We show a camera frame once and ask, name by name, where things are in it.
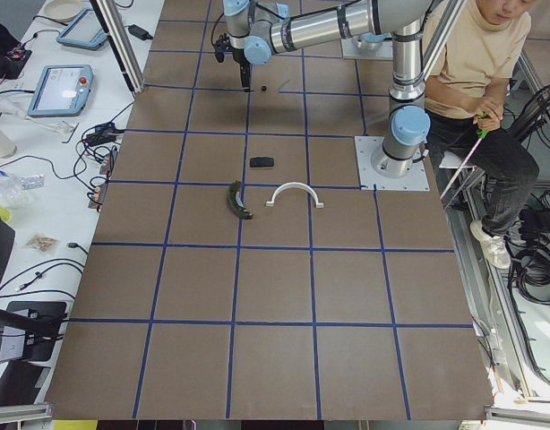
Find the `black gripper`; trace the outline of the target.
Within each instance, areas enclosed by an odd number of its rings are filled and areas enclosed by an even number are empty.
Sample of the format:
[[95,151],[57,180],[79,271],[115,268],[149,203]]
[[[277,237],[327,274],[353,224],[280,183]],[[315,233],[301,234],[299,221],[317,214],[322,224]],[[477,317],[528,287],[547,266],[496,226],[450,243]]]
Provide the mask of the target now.
[[213,42],[214,56],[218,63],[223,63],[227,53],[239,64],[240,81],[244,92],[251,91],[251,66],[245,58],[244,50],[232,45],[227,33],[221,34]]

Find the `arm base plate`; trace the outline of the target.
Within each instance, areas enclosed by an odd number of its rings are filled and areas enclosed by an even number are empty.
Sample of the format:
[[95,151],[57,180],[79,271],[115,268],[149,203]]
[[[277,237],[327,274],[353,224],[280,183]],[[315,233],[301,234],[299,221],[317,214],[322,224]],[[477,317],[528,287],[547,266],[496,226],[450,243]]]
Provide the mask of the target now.
[[430,186],[419,149],[410,159],[384,152],[382,136],[355,136],[359,187],[363,191],[428,192]]
[[378,42],[366,42],[356,38],[343,39],[341,50],[342,56],[347,59],[391,61],[393,58],[390,39]]

